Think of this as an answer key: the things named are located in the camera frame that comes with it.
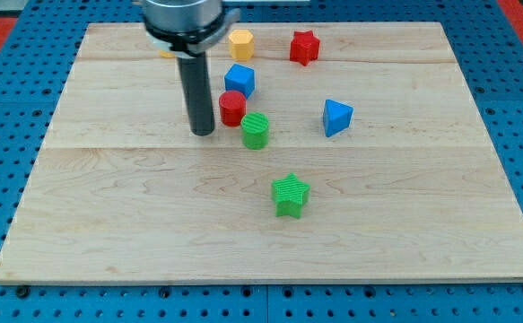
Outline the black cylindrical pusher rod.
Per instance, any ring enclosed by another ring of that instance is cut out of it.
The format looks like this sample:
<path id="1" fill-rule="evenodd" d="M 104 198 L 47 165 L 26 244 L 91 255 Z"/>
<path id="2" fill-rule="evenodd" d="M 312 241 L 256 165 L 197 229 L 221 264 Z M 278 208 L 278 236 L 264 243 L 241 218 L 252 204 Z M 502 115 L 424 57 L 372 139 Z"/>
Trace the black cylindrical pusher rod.
<path id="1" fill-rule="evenodd" d="M 177 59 L 188 123 L 194 135 L 210 135 L 215 129 L 214 108 L 207 55 Z"/>

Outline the yellow block behind arm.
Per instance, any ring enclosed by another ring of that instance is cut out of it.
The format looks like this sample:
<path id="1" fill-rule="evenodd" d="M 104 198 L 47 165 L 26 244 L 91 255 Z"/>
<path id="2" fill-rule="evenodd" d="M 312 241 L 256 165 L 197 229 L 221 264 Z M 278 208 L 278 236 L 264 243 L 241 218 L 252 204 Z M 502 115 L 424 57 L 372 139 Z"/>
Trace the yellow block behind arm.
<path id="1" fill-rule="evenodd" d="M 164 51 L 164 50 L 160 49 L 158 52 L 159 52 L 159 55 L 161 57 L 165 57 L 165 58 L 174 58 L 174 57 L 176 57 L 175 54 L 173 54 L 173 53 L 171 53 L 169 51 Z"/>

